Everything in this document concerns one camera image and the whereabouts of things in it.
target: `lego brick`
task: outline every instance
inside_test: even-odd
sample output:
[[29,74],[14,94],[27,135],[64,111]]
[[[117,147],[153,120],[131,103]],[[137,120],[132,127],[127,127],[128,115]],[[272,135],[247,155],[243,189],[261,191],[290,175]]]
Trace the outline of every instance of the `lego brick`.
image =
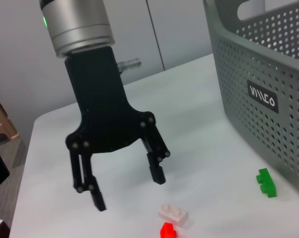
[[256,176],[257,182],[261,184],[260,189],[262,193],[266,193],[268,197],[277,197],[275,184],[267,169],[259,170],[258,176]]
[[165,222],[160,230],[160,238],[176,238],[177,232],[174,230],[174,226],[171,223]]
[[188,219],[188,213],[186,211],[169,204],[163,205],[161,210],[158,212],[158,215],[179,227],[182,226]]

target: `wooden chair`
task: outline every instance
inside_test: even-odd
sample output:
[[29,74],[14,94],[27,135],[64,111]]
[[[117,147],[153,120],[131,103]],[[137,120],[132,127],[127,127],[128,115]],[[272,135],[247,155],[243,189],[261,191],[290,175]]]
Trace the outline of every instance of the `wooden chair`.
[[5,134],[9,140],[14,140],[19,137],[17,130],[8,118],[5,110],[0,104],[0,134]]

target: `white lego brick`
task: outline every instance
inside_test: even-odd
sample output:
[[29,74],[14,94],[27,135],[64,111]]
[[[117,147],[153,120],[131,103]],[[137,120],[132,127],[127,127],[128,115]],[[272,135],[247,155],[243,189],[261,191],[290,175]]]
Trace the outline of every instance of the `white lego brick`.
[[161,207],[158,216],[179,227],[188,219],[188,213],[186,211],[169,204]]

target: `gray floor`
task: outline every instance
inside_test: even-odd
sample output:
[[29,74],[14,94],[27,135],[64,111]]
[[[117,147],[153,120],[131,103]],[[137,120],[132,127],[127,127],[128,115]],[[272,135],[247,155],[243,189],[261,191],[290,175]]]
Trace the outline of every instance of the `gray floor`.
[[27,150],[21,139],[3,142],[0,155],[10,171],[10,176],[0,185],[0,219],[11,228],[16,200],[22,180]]

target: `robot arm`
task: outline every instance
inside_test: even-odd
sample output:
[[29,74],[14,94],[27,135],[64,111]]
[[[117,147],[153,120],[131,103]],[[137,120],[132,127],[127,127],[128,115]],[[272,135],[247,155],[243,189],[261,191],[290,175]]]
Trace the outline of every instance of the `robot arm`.
[[[65,65],[81,111],[79,128],[66,139],[74,187],[90,191],[95,206],[105,204],[93,176],[91,156],[119,150],[141,139],[148,151],[154,182],[165,183],[159,163],[170,156],[151,112],[138,112],[127,101],[120,74],[139,60],[116,63],[114,43],[102,0],[41,0],[53,46]],[[80,171],[81,156],[83,178]]]

